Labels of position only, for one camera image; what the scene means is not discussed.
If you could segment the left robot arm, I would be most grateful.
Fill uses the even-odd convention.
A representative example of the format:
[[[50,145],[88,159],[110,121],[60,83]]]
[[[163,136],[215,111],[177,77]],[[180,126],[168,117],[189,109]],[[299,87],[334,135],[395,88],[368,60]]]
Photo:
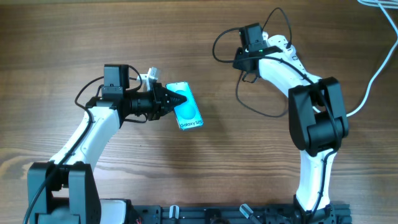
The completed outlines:
[[[29,206],[24,223],[143,223],[129,199],[101,199],[93,171],[109,140],[130,115],[158,120],[187,102],[157,81],[156,69],[138,75],[130,87],[131,65],[106,64],[104,83],[82,107],[85,115],[58,153],[35,162],[27,175]]]

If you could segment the turquoise Galaxy smartphone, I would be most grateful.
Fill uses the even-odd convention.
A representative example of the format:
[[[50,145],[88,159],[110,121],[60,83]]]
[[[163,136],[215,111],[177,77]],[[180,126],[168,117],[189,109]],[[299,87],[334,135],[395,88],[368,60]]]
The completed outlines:
[[[186,102],[174,108],[178,126],[181,130],[199,128],[203,126],[203,119],[199,112],[197,103],[187,82],[168,83],[166,88],[170,91],[183,95]]]

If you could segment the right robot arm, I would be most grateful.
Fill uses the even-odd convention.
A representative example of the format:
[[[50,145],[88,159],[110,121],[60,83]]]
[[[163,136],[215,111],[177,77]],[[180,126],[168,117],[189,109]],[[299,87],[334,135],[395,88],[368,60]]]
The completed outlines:
[[[238,31],[242,46],[233,67],[271,82],[288,98],[290,137],[300,151],[295,198],[303,212],[314,215],[330,204],[332,163],[349,131],[341,85],[334,77],[309,74],[283,35],[269,36],[258,23]]]

